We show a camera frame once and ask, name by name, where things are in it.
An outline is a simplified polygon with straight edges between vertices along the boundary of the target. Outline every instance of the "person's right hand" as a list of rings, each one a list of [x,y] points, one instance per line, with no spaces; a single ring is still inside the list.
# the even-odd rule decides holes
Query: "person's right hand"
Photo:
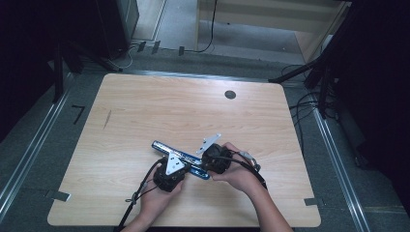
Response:
[[[237,147],[229,142],[223,144],[222,146],[231,151],[240,152]],[[232,158],[248,163],[243,157],[237,154],[233,155]],[[208,172],[214,181],[225,181],[233,188],[243,191],[244,193],[248,193],[251,188],[255,187],[255,185],[261,186],[257,178],[251,172],[241,166],[241,164],[234,161],[231,161],[229,168],[222,174],[217,174],[213,171]]]

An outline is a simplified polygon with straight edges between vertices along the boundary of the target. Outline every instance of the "white bracket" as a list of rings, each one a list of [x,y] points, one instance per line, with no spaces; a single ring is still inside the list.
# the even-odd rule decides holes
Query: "white bracket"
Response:
[[[202,144],[202,147],[199,148],[198,151],[196,151],[196,154],[199,155],[203,152],[205,152],[209,147],[211,147],[212,144],[214,144],[218,139],[220,138],[220,133],[217,133],[214,136],[204,138],[204,142]]]
[[[172,173],[181,170],[185,167],[185,165],[181,162],[180,159],[177,158],[173,151],[169,152],[168,155],[168,164],[166,165],[166,175],[171,175]]]

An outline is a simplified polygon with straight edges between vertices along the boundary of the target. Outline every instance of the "white floor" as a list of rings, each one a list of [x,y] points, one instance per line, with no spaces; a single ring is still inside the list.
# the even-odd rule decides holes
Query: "white floor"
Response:
[[[146,19],[144,15],[150,15],[150,13],[144,13],[145,10],[139,9],[140,19],[138,24],[141,24],[140,22]],[[160,47],[162,48],[177,50],[180,46],[183,46],[185,50],[194,49],[195,23],[196,1],[165,0],[158,30],[154,32],[151,41],[145,41],[147,43],[161,41]],[[199,50],[205,48],[211,40],[211,25],[211,21],[201,20],[199,23]],[[303,65],[305,63],[293,31],[220,22],[215,22],[212,45],[204,53],[281,62],[291,65]]]

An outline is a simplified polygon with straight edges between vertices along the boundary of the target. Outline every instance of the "tape piece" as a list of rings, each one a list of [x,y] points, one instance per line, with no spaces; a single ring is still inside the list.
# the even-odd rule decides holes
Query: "tape piece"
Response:
[[[179,49],[179,52],[178,52],[179,56],[184,55],[184,51],[185,51],[185,47],[184,47],[184,46],[180,46],[180,49]]]
[[[56,190],[49,190],[46,194],[45,197],[46,198],[50,198],[53,200],[60,200],[60,201],[68,201],[70,200],[70,197],[72,195],[69,193],[65,193],[65,192],[61,192],[61,191],[56,191]]]
[[[325,206],[322,198],[307,198],[305,199],[305,204],[307,206],[317,205],[319,207]]]
[[[158,52],[158,48],[160,47],[160,42],[161,41],[157,41],[154,43],[153,52],[151,53],[152,55]]]
[[[140,43],[139,46],[138,46],[138,50],[137,50],[136,52],[141,52],[141,51],[143,51],[144,48],[145,48],[145,44],[146,44],[146,42]]]

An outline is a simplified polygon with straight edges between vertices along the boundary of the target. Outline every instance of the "hand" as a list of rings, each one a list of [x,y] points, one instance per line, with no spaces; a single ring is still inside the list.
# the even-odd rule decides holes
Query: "hand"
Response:
[[[229,142],[223,144],[222,146],[231,151],[240,152],[237,147]],[[232,158],[235,160],[247,162],[246,159],[237,154],[233,155]],[[259,181],[251,172],[241,166],[241,164],[233,161],[231,162],[229,168],[222,174],[217,174],[212,171],[209,171],[209,174],[212,176],[212,179],[214,181],[225,181],[229,183],[233,188],[243,191],[246,194],[248,194],[249,190],[254,188],[255,185],[260,186]]]
[[[154,223],[157,217],[166,209],[171,200],[181,192],[184,181],[181,181],[171,192],[163,191],[158,188],[154,181],[152,181],[157,168],[158,166],[153,169],[147,179],[147,186],[141,192],[143,195],[140,198],[141,210],[139,211],[138,216],[135,217],[135,219],[133,219],[124,230],[122,230],[123,232],[146,231],[151,224]]]

